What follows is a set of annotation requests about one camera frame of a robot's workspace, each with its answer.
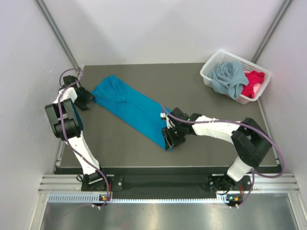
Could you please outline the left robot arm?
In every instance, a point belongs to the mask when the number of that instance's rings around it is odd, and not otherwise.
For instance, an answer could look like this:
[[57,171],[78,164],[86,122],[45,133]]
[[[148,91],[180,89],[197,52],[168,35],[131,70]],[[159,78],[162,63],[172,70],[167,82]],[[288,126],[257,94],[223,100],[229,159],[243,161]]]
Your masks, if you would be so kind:
[[82,167],[83,176],[78,177],[82,190],[109,192],[109,179],[85,141],[83,123],[77,111],[88,110],[93,100],[94,96],[80,85],[77,77],[68,75],[63,77],[56,100],[45,106],[45,112],[55,137],[70,147]]

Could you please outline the bright blue t shirt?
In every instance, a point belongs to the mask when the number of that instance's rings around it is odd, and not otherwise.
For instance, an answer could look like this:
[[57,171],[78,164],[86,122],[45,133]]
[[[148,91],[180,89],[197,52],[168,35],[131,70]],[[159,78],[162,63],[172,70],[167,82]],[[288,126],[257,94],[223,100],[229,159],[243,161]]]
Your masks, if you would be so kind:
[[162,133],[166,121],[160,117],[162,108],[158,102],[133,89],[115,75],[104,78],[94,88],[92,95],[96,104],[166,150]]

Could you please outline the grey-blue t shirt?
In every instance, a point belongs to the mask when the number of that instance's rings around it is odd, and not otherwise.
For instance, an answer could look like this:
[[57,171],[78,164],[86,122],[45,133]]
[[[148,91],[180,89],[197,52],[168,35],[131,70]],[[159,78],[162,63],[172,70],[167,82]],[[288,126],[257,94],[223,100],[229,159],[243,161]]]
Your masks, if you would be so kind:
[[215,92],[228,95],[234,100],[241,95],[244,86],[249,84],[243,65],[238,61],[216,65],[209,74],[209,78]]

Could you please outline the pink garment in basket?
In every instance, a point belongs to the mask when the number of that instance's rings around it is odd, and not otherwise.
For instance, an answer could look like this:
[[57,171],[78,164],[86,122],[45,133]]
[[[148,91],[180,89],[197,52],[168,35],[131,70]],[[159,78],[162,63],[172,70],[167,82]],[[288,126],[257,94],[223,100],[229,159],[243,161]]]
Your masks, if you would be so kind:
[[261,84],[260,84],[260,83],[255,84],[255,85],[253,86],[253,94],[254,94],[253,97],[256,96],[256,93],[258,92],[258,90],[260,89],[260,87],[261,87]]

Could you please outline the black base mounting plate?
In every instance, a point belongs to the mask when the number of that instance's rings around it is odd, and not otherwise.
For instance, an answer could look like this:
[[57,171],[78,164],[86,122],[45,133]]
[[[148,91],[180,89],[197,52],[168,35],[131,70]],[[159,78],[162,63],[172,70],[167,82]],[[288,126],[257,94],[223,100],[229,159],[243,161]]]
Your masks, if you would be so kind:
[[213,198],[251,188],[245,175],[230,191],[212,190],[211,182],[221,178],[226,167],[136,167],[106,168],[113,198]]

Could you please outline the red t shirt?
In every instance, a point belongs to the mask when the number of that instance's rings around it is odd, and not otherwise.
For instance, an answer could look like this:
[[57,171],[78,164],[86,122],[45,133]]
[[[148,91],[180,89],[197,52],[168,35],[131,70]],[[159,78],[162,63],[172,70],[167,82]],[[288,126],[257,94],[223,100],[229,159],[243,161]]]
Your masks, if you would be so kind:
[[253,86],[255,84],[262,84],[264,82],[265,79],[265,73],[264,72],[257,72],[257,71],[244,71],[245,76],[248,79],[248,85],[247,86],[243,86],[243,91],[242,91],[242,95],[253,99],[254,94],[253,94]]

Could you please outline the left corner aluminium post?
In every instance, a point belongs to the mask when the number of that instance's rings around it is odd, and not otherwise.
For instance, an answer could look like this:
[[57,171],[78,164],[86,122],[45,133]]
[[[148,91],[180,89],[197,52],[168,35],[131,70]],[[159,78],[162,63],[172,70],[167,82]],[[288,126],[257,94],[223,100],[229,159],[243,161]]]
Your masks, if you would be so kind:
[[67,56],[68,60],[70,61],[70,63],[72,64],[72,66],[74,68],[78,69],[79,65],[78,65],[75,57],[73,56],[68,44],[66,43],[62,33],[60,32],[55,20],[53,19],[49,9],[47,8],[45,2],[43,0],[34,0],[34,2],[36,3],[39,10],[43,14],[46,22],[48,23],[52,33],[56,37],[58,43],[60,44],[60,46],[61,46],[62,50],[64,51],[65,55]]

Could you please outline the right corner aluminium post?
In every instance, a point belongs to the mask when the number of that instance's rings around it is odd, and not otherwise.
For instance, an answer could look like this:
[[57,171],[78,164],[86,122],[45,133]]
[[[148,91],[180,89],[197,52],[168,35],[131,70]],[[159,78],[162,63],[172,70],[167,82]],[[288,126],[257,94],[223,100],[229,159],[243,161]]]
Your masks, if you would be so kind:
[[277,30],[278,26],[280,25],[281,21],[283,20],[284,16],[286,15],[287,11],[290,9],[293,0],[284,0],[281,4],[281,7],[277,11],[276,16],[274,17],[273,21],[271,22],[267,32],[265,33],[263,39],[261,40],[255,54],[253,55],[251,62],[256,63],[259,58],[261,57],[263,51],[265,50],[266,46],[270,42],[273,34]]

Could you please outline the corner aluminium post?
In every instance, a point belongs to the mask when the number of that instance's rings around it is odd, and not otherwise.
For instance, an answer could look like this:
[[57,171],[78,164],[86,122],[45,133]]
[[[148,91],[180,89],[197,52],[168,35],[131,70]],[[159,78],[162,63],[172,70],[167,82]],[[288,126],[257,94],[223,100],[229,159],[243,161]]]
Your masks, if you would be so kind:
[[34,2],[36,3],[39,10],[43,14],[46,22],[48,23],[52,33],[56,37],[58,43],[60,44],[60,46],[61,46],[62,50],[64,51],[65,55],[67,56],[68,60],[70,61],[70,63],[72,64],[72,66],[74,68],[78,69],[79,65],[78,65],[75,57],[73,56],[68,44],[66,43],[62,33],[60,32],[55,20],[53,19],[49,9],[47,8],[45,2],[43,0],[34,0]]
[[271,22],[267,32],[265,33],[263,39],[261,40],[255,54],[253,55],[251,62],[256,63],[259,58],[261,57],[263,51],[265,50],[266,46],[270,42],[273,34],[277,30],[278,26],[280,25],[281,21],[283,20],[284,16],[286,15],[287,11],[290,9],[293,0],[284,0],[281,4],[281,7],[277,11],[276,16],[274,17],[273,21]]

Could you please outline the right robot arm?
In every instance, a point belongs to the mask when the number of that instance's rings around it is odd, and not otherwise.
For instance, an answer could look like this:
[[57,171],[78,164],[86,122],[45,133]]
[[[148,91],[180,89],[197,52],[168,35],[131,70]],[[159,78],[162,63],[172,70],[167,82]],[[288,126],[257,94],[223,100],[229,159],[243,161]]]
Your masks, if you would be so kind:
[[211,182],[212,190],[230,191],[241,185],[242,178],[257,168],[272,147],[270,139],[252,118],[239,121],[223,121],[202,114],[187,115],[179,108],[160,114],[166,122],[162,129],[165,149],[171,150],[186,141],[187,135],[207,136],[232,144],[237,158],[226,173]]

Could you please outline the aluminium frame rail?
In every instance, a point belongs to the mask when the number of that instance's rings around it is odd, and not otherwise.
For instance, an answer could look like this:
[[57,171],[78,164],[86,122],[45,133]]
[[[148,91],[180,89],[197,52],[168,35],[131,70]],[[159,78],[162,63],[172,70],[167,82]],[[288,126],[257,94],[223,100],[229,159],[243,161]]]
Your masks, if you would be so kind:
[[[41,193],[76,193],[81,191],[82,183],[76,175],[43,175],[38,191]],[[254,193],[299,193],[300,189],[293,174],[269,179],[255,176]]]

